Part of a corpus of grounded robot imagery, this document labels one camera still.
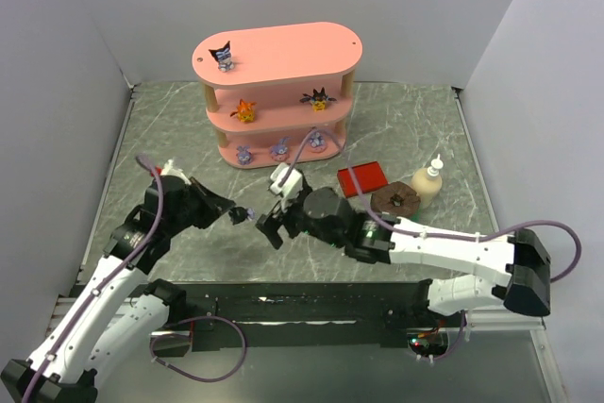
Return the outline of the purple black figure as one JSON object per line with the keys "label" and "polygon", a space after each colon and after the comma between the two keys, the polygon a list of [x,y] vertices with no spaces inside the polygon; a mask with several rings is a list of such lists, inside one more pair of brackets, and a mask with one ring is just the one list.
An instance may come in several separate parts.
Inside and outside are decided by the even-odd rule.
{"label": "purple black figure", "polygon": [[210,55],[217,62],[218,69],[223,72],[229,72],[235,68],[235,63],[232,60],[230,42],[227,42],[220,48],[210,49]]}
{"label": "purple black figure", "polygon": [[250,208],[236,206],[228,211],[228,216],[232,225],[235,226],[246,221],[253,221],[256,218],[256,213]]}

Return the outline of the small purple bunny figure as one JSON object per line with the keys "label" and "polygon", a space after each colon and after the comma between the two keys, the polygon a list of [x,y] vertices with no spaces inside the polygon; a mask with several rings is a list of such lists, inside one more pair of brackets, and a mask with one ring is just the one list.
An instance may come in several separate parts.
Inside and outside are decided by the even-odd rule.
{"label": "small purple bunny figure", "polygon": [[253,153],[250,151],[250,146],[238,145],[236,159],[239,165],[245,166],[251,164],[254,160],[254,156]]}

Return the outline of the orange pikachu figure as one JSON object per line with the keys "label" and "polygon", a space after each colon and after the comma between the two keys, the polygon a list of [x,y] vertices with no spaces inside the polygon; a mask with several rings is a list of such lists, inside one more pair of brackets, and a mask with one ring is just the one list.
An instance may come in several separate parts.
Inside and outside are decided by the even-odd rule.
{"label": "orange pikachu figure", "polygon": [[242,123],[252,123],[256,119],[255,106],[256,102],[248,102],[244,99],[239,101],[236,109],[233,110],[229,116],[235,117],[238,121]]}

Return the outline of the black winged pikachu figure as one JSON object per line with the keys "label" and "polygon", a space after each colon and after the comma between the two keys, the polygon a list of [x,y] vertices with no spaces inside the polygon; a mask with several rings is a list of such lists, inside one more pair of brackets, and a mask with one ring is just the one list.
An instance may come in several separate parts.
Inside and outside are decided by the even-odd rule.
{"label": "black winged pikachu figure", "polygon": [[299,100],[301,104],[310,104],[313,111],[325,110],[329,103],[336,101],[335,97],[327,94],[325,88],[322,88],[320,91],[313,89],[312,94],[303,93],[302,98]]}

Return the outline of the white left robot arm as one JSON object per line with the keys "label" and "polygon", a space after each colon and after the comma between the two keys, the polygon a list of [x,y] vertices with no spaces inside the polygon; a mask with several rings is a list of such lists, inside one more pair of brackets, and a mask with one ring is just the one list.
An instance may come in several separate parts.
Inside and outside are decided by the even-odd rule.
{"label": "white left robot arm", "polygon": [[186,294],[148,276],[189,227],[205,229],[223,215],[233,224],[246,208],[170,171],[156,176],[143,201],[116,227],[84,290],[43,343],[11,360],[1,380],[16,402],[93,402],[126,357],[152,331],[185,311]]}

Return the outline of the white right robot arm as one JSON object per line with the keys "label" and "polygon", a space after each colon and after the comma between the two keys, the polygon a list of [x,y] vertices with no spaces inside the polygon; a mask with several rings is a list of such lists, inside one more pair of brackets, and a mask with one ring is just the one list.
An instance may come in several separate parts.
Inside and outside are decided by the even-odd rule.
{"label": "white right robot arm", "polygon": [[439,315],[488,306],[532,317],[551,313],[550,258],[537,235],[525,227],[487,239],[389,214],[371,216],[330,188],[277,201],[256,227],[274,248],[282,246],[278,231],[285,228],[292,238],[306,233],[357,261],[453,271],[456,277],[430,280],[421,292],[421,304]]}

